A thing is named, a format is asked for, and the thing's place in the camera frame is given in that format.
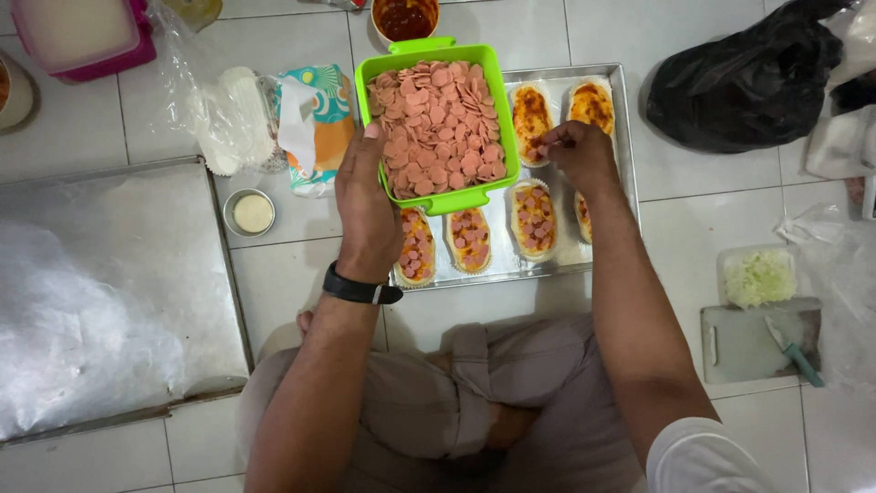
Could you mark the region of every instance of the pink container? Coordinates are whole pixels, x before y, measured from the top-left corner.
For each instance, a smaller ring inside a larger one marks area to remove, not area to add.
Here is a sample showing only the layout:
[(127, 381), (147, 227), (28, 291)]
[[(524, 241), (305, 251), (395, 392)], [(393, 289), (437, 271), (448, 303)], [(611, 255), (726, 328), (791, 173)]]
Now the pink container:
[(77, 82), (155, 59), (146, 0), (11, 0), (25, 51), (52, 77)]

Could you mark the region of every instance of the metal sheet pan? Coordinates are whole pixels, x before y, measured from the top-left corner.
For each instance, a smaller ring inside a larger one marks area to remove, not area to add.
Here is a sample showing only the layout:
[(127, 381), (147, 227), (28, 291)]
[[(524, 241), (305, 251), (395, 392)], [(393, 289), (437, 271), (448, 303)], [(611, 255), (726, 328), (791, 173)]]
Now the metal sheet pan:
[(202, 158), (0, 186), (0, 252), (0, 447), (164, 416), (246, 383)]
[[(554, 99), (553, 104), (561, 109), (561, 122), (566, 120), (565, 115), (569, 111), (569, 90), (586, 75), (603, 75), (608, 78), (611, 85), (611, 99), (615, 113), (613, 135), (615, 159), (624, 191), (630, 200), (632, 213), (638, 221), (639, 198), (636, 193), (636, 174), (632, 161), (630, 117), (627, 110), (623, 67), (619, 63), (608, 63), (503, 73), (507, 90), (524, 81), (541, 81), (547, 86), (550, 97)], [(418, 290), (528, 279), (593, 269), (593, 250), (590, 245), (583, 242), (575, 215), (575, 189), (553, 165), (543, 168), (522, 168), (520, 179), (530, 177), (538, 178), (548, 185), (554, 202), (557, 216), (557, 242), (553, 259), (535, 264), (520, 257), (517, 241), (508, 221), (511, 213), (511, 203), (506, 200), (509, 197), (509, 189), (493, 190), (487, 193), (490, 202), (483, 207), (491, 231), (490, 268), (479, 275), (467, 275), (457, 271), (453, 267), (452, 254), (444, 240), (445, 217), (427, 218), (432, 234), (436, 238), (436, 274), (432, 284)], [(396, 284), (394, 272), (391, 274), (391, 283)]]

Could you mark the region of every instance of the hand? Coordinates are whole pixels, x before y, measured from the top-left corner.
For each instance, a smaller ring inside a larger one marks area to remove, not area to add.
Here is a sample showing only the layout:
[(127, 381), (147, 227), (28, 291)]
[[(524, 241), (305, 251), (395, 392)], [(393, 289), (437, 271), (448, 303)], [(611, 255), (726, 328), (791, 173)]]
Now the hand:
[(623, 190), (611, 137), (598, 126), (568, 121), (546, 133), (544, 143), (539, 152), (555, 162), (587, 200), (599, 190)]
[(337, 210), (343, 239), (336, 272), (352, 281), (386, 282), (401, 255), (404, 233), (399, 208), (390, 202), (378, 180), (386, 142), (376, 123), (358, 129), (335, 178)]

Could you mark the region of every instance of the white cloth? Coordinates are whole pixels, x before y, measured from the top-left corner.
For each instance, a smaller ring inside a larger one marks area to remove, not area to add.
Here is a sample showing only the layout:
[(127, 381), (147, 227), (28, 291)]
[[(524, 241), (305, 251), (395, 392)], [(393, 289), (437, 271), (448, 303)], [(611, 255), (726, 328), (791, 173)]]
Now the white cloth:
[(657, 435), (646, 468), (651, 493), (774, 493), (776, 488), (714, 419), (683, 418)]

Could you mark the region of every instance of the wristwatch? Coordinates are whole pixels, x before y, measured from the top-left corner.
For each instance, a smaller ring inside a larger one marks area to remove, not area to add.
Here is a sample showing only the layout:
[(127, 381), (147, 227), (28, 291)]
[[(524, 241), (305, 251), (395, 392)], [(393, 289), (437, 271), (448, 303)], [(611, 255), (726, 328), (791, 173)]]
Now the wristwatch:
[(369, 284), (341, 277), (335, 271), (336, 265), (337, 261), (333, 261), (328, 266), (326, 278), (322, 282), (322, 290), (333, 297), (355, 303), (393, 304), (404, 296), (401, 289), (390, 286), (386, 282)]

